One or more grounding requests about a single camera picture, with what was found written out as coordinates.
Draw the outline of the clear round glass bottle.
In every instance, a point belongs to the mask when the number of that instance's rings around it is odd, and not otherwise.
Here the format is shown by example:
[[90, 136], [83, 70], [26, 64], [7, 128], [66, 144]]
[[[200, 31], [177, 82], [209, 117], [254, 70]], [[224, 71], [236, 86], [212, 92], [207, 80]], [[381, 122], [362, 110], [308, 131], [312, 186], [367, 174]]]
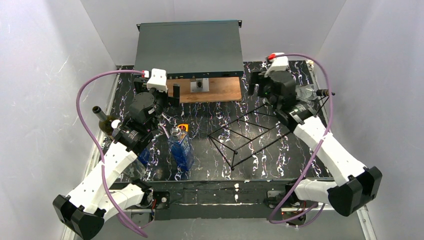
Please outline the clear round glass bottle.
[[314, 101], [318, 98], [314, 84], [297, 85], [296, 99], [300, 101]]

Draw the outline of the blue square bottle front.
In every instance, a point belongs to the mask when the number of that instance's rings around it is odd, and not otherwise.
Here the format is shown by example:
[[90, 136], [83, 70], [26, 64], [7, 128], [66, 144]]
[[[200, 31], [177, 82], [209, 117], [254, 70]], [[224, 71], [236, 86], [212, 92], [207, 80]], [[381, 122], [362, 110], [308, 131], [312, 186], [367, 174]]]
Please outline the blue square bottle front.
[[188, 132], [174, 126], [167, 142], [177, 166], [182, 171], [189, 171], [194, 164], [194, 155]]

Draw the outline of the blue square bottle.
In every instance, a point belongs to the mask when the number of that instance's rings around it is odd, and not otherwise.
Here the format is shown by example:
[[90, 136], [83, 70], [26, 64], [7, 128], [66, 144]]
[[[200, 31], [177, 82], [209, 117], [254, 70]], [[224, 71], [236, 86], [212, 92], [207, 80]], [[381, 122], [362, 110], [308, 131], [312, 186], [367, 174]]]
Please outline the blue square bottle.
[[167, 142], [177, 166], [182, 171], [189, 171], [194, 164], [194, 155], [188, 132], [174, 126]]
[[137, 160], [144, 166], [147, 167], [147, 165], [150, 162], [150, 150], [148, 148], [145, 148], [137, 157]]

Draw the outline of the dark green wine bottle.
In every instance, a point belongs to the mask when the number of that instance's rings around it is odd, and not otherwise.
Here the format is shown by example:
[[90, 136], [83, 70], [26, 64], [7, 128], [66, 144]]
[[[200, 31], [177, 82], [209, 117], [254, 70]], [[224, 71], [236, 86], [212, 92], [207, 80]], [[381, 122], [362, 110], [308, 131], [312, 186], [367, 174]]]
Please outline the dark green wine bottle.
[[106, 115], [99, 106], [94, 106], [92, 108], [92, 112], [99, 119], [98, 127], [100, 128], [100, 130], [111, 138], [114, 131], [114, 128], [112, 127], [112, 122], [117, 120], [117, 118], [111, 115]]

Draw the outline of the black wire wine rack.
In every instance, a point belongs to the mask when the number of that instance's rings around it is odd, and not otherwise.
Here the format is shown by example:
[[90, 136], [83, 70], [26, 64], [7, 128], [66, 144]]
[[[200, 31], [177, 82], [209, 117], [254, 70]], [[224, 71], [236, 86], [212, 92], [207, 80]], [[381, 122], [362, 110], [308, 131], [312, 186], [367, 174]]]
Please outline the black wire wine rack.
[[284, 177], [299, 173], [311, 158], [313, 147], [280, 123], [263, 99], [204, 103], [201, 109], [197, 159], [223, 178]]

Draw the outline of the clear square bottle black cap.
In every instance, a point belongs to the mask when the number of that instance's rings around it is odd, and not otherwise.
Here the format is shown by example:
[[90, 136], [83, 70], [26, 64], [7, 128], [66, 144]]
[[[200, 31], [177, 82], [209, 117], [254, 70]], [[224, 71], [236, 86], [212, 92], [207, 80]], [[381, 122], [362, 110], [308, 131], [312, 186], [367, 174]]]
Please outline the clear square bottle black cap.
[[335, 93], [329, 91], [328, 89], [317, 89], [312, 92], [312, 95], [314, 97], [329, 97], [329, 96], [334, 96]]

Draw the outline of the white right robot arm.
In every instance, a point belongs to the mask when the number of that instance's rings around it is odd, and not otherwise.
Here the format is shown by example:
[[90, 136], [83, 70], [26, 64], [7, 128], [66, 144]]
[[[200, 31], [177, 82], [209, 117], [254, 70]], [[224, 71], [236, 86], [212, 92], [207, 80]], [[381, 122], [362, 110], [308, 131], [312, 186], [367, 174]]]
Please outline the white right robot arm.
[[280, 123], [300, 138], [330, 171], [333, 181], [299, 177], [286, 187], [283, 201], [313, 201], [328, 204], [348, 217], [377, 196], [383, 174], [352, 156], [332, 135], [317, 112], [297, 96], [297, 84], [287, 70], [255, 71], [248, 81], [248, 94], [265, 98]]

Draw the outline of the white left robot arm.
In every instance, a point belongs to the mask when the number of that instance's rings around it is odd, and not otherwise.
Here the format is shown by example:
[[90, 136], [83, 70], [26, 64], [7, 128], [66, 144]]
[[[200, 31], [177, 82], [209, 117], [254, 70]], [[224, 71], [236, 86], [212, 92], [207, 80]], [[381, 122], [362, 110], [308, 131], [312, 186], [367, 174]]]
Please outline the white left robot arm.
[[112, 143], [100, 153], [100, 162], [84, 180], [66, 195], [58, 195], [53, 207], [59, 220], [84, 240], [93, 239], [105, 222], [117, 216], [136, 234], [147, 237], [142, 226], [134, 223], [125, 209], [136, 205], [150, 206], [153, 189], [140, 178], [123, 189], [111, 192], [116, 179], [133, 163], [153, 140], [160, 117], [170, 107], [180, 104], [180, 85], [168, 87], [165, 79], [151, 77], [137, 81], [136, 95], [123, 120], [110, 124]]

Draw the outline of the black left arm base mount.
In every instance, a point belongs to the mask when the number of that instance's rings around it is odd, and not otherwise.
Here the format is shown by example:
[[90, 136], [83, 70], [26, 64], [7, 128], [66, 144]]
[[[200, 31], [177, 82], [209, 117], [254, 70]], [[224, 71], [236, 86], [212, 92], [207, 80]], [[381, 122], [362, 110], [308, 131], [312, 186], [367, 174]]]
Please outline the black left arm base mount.
[[168, 191], [152, 191], [146, 197], [146, 207], [150, 209], [168, 209], [171, 195]]

